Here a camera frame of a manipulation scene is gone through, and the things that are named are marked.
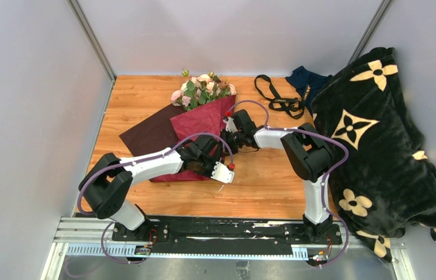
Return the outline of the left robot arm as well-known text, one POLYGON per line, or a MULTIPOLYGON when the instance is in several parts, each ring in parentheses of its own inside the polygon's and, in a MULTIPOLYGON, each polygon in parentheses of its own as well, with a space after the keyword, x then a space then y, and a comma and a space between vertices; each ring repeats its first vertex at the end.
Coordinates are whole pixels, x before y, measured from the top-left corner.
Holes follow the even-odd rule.
POLYGON ((137 183, 187 170, 210 178, 223 162, 222 141, 209 133, 187 137, 171 148, 137 156, 116 157, 107 153, 79 184, 78 210, 98 219, 111 219, 123 225, 136 241, 149 235, 149 219, 126 198, 137 183))

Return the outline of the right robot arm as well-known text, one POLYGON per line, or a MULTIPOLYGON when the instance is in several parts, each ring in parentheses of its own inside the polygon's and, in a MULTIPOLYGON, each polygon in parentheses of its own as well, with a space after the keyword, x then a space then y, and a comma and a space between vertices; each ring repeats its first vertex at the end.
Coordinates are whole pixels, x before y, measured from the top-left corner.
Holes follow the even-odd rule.
POLYGON ((314 244, 327 240, 333 217, 326 208, 328 194, 322 178, 332 166, 334 155, 316 129, 309 123, 280 130, 264 125, 257 127, 246 110, 226 113, 224 123, 220 136, 233 154, 243 146, 285 151, 292 169, 303 181, 306 203, 303 224, 299 230, 286 230, 286 233, 314 244))

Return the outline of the dark red wrapping paper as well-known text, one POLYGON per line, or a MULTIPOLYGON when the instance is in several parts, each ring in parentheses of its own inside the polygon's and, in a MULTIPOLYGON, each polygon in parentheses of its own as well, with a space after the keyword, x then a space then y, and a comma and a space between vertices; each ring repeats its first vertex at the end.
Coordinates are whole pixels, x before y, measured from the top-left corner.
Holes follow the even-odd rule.
POLYGON ((170 148, 198 132, 219 135, 223 117, 236 102, 236 96, 224 97, 186 111, 172 104, 145 118, 119 137, 132 156, 143 156, 170 148))

